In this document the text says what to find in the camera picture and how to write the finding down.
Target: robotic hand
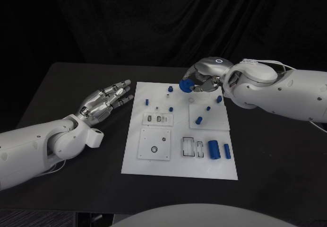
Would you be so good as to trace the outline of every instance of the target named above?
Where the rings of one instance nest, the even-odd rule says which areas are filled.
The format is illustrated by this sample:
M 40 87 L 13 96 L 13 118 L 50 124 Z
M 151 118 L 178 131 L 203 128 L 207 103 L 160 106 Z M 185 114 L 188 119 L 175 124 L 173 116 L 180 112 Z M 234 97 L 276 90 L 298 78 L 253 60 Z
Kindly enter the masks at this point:
M 262 63 L 281 65 L 276 71 Z M 188 79 L 194 74 L 203 84 Z M 211 92 L 219 83 L 224 97 L 246 109 L 260 107 L 288 118 L 327 123 L 327 72 L 295 70 L 278 61 L 249 60 L 233 65 L 219 57 L 203 58 L 187 70 L 180 81 L 184 92 Z
M 100 145 L 103 134 L 90 128 L 125 104 L 132 95 L 126 80 L 95 91 L 83 100 L 76 114 L 0 134 L 0 190 L 10 188 L 47 171 L 56 163 Z

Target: black table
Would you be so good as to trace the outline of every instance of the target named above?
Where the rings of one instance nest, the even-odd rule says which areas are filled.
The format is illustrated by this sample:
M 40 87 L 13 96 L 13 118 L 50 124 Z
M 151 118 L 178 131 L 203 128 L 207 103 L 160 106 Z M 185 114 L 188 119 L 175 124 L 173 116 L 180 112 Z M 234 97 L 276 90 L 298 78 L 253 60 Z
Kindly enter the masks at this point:
M 18 127 L 76 113 L 99 88 L 131 79 L 178 83 L 185 68 L 53 64 Z M 99 148 L 0 192 L 0 209 L 138 213 L 181 203 L 236 206 L 278 218 L 327 219 L 327 135 L 308 123 L 224 101 L 239 180 L 121 174 L 132 102 L 96 125 Z

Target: white panel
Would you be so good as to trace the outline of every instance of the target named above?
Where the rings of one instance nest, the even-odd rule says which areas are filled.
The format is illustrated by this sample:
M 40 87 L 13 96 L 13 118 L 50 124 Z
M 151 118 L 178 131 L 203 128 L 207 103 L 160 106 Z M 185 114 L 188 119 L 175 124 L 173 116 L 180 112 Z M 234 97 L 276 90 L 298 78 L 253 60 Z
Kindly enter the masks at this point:
M 168 86 L 173 86 L 174 88 L 171 93 L 167 91 Z M 220 88 L 214 92 L 209 93 L 184 93 L 178 88 L 178 84 L 138 82 L 125 143 L 125 156 L 121 169 L 122 174 L 237 180 L 229 130 L 196 130 L 188 128 L 188 104 L 210 106 L 211 109 L 216 106 L 224 106 L 223 101 L 220 103 L 216 102 L 219 95 L 221 96 Z M 148 124 L 144 125 L 144 113 L 173 114 L 174 125 L 170 127 Z M 171 130 L 170 161 L 138 159 L 138 146 L 142 128 Z M 203 158 L 197 158 L 197 154 L 196 157 L 183 156 L 183 137 L 194 138 L 196 152 L 197 141 L 203 142 Z M 207 141 L 210 140 L 217 140 L 220 152 L 224 150 L 223 144 L 229 144 L 230 159 L 226 159 L 224 156 L 221 156 L 217 160 L 210 159 L 207 149 Z
M 168 129 L 141 129 L 138 159 L 170 160 Z
M 226 107 L 223 105 L 188 105 L 188 127 L 200 130 L 229 130 Z M 196 124 L 197 118 L 201 117 L 201 123 Z
M 165 113 L 144 113 L 142 115 L 144 125 L 173 126 L 174 115 Z

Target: black curtain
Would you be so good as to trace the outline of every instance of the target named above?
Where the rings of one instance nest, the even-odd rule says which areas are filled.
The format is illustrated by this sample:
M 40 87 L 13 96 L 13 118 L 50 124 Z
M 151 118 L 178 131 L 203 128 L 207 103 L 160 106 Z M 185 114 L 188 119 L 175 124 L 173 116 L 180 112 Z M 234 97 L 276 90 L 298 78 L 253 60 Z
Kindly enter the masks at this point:
M 188 67 L 220 56 L 327 71 L 321 0 L 37 0 L 4 9 L 3 86 L 17 91 L 5 104 L 14 119 L 57 61 Z

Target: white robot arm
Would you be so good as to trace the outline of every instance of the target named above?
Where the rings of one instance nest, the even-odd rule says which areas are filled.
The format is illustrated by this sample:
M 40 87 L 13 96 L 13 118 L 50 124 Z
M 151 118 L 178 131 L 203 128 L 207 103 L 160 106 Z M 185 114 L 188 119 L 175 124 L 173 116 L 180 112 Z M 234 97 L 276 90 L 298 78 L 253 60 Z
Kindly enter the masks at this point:
M 129 83 L 126 80 L 95 91 L 83 100 L 77 113 L 62 120 L 0 134 L 0 190 L 73 158 L 85 145 L 90 148 L 100 145 L 103 134 L 90 127 L 103 121 L 113 108 L 132 99 L 129 95 L 118 100 L 129 90 Z
M 288 118 L 327 123 L 327 72 L 291 70 L 276 71 L 262 63 L 285 65 L 278 61 L 247 60 L 233 65 L 219 57 L 203 58 L 187 70 L 180 81 L 185 90 L 193 85 L 188 76 L 194 74 L 203 82 L 188 91 L 210 92 L 223 84 L 224 97 L 246 109 L 260 107 L 272 114 Z

